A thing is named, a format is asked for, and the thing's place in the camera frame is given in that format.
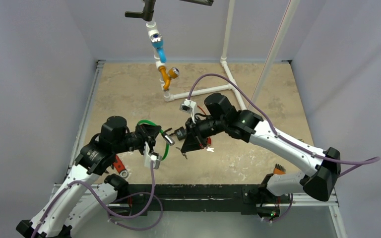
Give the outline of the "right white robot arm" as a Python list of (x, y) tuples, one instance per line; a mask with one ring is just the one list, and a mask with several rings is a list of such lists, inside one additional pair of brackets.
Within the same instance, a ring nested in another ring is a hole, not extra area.
[(299, 169), (292, 174), (268, 174), (258, 189), (263, 201), (299, 192), (318, 201), (329, 200), (341, 171), (338, 150), (316, 148), (282, 133), (260, 115), (237, 110), (220, 93), (209, 95), (204, 104), (208, 115), (197, 114), (194, 101), (186, 99), (180, 105), (181, 111), (190, 114), (185, 123), (186, 138), (181, 153), (205, 149), (209, 137), (224, 132), (233, 139), (267, 149)]

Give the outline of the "green cable lock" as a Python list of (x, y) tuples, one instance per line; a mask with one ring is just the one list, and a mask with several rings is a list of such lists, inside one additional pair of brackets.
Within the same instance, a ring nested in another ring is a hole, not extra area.
[[(140, 120), (137, 124), (138, 125), (147, 124), (147, 125), (151, 125), (151, 126), (157, 126), (152, 121), (149, 121), (149, 120), (146, 120), (146, 119)], [(164, 155), (163, 155), (163, 157), (161, 159), (162, 161), (165, 160), (166, 157), (168, 156), (170, 146), (175, 144), (174, 140), (166, 133), (168, 130), (170, 130), (170, 129), (167, 129), (166, 131), (163, 131), (162, 129), (160, 130), (161, 135), (163, 136), (163, 138), (166, 141)]]

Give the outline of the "red cable lock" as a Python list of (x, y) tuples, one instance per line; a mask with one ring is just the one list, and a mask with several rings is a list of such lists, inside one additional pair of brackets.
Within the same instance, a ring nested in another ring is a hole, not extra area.
[[(197, 107), (199, 108), (199, 110), (200, 110), (204, 115), (207, 115), (206, 112), (205, 112), (205, 110), (204, 110), (201, 106), (197, 105)], [(212, 144), (211, 137), (208, 137), (208, 138), (207, 138), (207, 145), (208, 145), (208, 146), (211, 146), (211, 144)]]

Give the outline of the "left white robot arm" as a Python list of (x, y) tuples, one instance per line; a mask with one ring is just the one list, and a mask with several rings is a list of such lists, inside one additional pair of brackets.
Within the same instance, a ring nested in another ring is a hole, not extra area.
[(108, 204), (121, 203), (130, 197), (128, 182), (120, 175), (111, 174), (97, 189), (93, 189), (92, 184), (115, 163), (116, 156), (124, 152), (139, 151), (144, 164), (151, 170), (156, 169), (162, 156), (153, 148), (161, 130), (159, 125), (141, 122), (130, 131), (124, 117), (109, 117), (100, 133), (80, 150), (55, 195), (32, 219), (20, 221), (16, 230), (24, 238), (71, 238), (100, 209), (122, 218), (108, 208)]

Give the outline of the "silver key bunch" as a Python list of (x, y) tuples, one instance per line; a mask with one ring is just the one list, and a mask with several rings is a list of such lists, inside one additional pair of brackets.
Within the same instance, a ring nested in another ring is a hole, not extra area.
[(182, 155), (186, 160), (188, 159), (186, 153), (185, 153), (185, 152), (182, 152), (180, 147), (176, 147), (176, 149), (178, 149), (178, 150), (180, 151), (181, 155)]

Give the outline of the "black padlock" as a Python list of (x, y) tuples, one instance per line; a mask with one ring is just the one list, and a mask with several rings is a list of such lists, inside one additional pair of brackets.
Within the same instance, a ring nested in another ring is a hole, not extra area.
[(168, 131), (172, 130), (172, 128), (168, 128), (166, 129), (164, 132), (162, 132), (162, 135), (165, 136), (165, 135), (168, 135), (168, 136), (173, 136), (175, 135), (179, 140), (183, 140), (186, 138), (187, 136), (187, 132), (185, 130), (184, 127), (180, 127), (176, 130), (174, 130), (172, 133), (168, 134)]

